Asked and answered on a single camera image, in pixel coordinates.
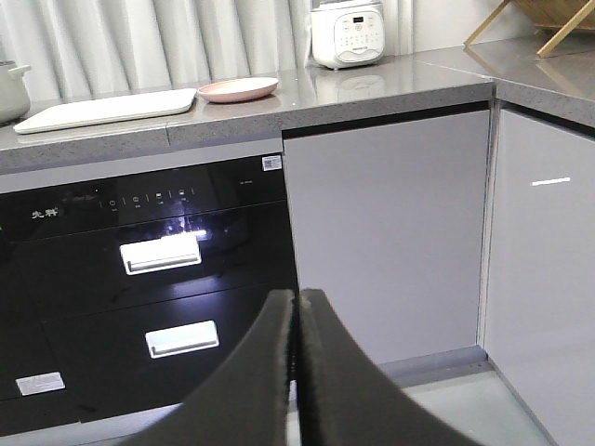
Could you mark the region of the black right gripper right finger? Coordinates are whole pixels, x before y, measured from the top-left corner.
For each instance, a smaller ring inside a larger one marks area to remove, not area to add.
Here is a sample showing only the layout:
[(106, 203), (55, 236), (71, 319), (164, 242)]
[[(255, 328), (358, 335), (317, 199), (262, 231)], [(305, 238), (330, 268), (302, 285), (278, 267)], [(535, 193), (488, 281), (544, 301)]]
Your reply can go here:
[(298, 298), (297, 406), (304, 445), (471, 445), (360, 349), (325, 293)]

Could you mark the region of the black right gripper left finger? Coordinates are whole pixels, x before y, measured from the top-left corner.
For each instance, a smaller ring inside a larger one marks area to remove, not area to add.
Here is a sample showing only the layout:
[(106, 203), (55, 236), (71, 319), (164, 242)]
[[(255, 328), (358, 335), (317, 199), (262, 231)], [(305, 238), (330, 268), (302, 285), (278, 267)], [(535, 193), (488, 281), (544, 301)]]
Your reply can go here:
[(233, 352), (124, 445), (285, 445), (294, 293), (273, 290)]

